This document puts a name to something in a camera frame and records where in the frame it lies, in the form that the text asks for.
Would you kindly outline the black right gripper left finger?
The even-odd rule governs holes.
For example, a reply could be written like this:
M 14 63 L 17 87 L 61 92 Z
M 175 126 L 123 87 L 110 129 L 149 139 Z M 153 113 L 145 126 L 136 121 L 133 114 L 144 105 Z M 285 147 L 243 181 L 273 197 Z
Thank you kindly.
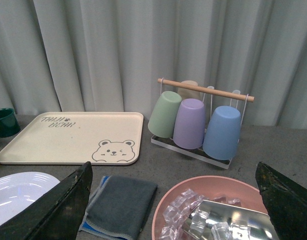
M 0 226 L 0 240 L 74 240 L 93 181 L 89 161 Z

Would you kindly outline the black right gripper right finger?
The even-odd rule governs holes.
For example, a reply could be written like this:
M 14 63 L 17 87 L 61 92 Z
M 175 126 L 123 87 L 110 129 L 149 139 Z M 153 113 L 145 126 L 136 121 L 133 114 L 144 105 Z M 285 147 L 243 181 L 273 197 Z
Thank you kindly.
M 264 162 L 255 179 L 280 240 L 307 240 L 307 189 Z

